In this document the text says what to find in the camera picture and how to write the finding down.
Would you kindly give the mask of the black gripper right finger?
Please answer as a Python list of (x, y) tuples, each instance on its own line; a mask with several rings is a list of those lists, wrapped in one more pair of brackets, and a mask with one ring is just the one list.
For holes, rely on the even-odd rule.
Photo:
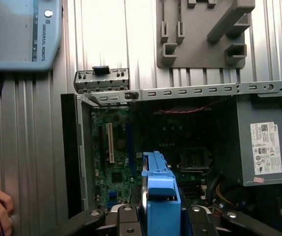
[(182, 209), (183, 236), (282, 236), (279, 231), (242, 212), (229, 210), (213, 214), (209, 208)]

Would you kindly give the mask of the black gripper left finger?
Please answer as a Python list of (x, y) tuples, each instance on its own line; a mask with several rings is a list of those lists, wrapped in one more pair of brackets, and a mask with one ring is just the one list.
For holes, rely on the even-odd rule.
[(114, 205), (110, 212), (100, 209), (83, 211), (66, 223), (67, 236), (140, 236), (138, 208)]

